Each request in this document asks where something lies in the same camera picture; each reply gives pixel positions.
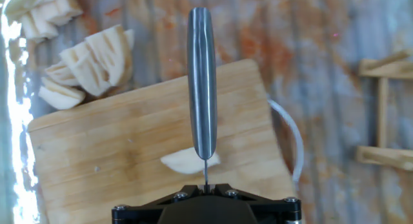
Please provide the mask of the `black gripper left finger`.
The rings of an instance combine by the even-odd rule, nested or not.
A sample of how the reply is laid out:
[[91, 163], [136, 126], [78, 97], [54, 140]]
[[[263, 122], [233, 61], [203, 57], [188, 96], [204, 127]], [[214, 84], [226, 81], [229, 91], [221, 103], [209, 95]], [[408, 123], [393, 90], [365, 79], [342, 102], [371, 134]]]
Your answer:
[[185, 185], [180, 191], [141, 206], [116, 205], [112, 208], [112, 224], [140, 222], [157, 223], [163, 211], [170, 205], [205, 195], [204, 185]]

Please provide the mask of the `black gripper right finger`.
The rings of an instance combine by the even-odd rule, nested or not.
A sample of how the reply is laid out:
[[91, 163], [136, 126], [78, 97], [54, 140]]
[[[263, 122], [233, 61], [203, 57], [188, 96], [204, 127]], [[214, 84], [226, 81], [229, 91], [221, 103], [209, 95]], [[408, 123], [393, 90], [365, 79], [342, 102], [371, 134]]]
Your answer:
[[269, 199], [238, 190], [229, 184], [207, 185], [206, 194], [217, 197], [207, 205], [212, 223], [301, 223], [301, 200]]

